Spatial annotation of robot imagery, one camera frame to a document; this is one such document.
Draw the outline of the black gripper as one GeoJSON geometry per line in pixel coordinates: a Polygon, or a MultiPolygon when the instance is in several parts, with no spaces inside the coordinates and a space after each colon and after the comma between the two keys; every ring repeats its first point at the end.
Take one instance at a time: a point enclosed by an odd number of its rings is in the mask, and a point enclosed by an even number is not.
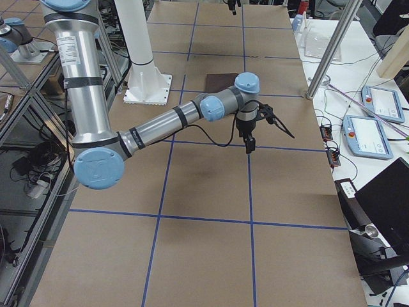
{"type": "Polygon", "coordinates": [[[291,138],[295,137],[274,113],[271,106],[261,102],[246,102],[237,112],[236,128],[239,137],[245,143],[247,154],[251,154],[256,149],[256,139],[252,135],[252,131],[256,128],[256,123],[261,120],[266,120],[268,124],[275,125],[291,138]]]}
{"type": "Polygon", "coordinates": [[[240,0],[223,0],[223,3],[228,5],[229,11],[236,15],[236,7],[240,7],[240,0]]]}

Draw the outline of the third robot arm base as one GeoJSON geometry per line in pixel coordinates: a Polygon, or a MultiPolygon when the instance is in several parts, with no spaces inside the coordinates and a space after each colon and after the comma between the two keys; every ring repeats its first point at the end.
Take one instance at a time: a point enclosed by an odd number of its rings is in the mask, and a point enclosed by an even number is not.
{"type": "Polygon", "coordinates": [[[20,64],[39,64],[48,53],[41,50],[24,22],[17,17],[1,17],[1,47],[20,64]]]}

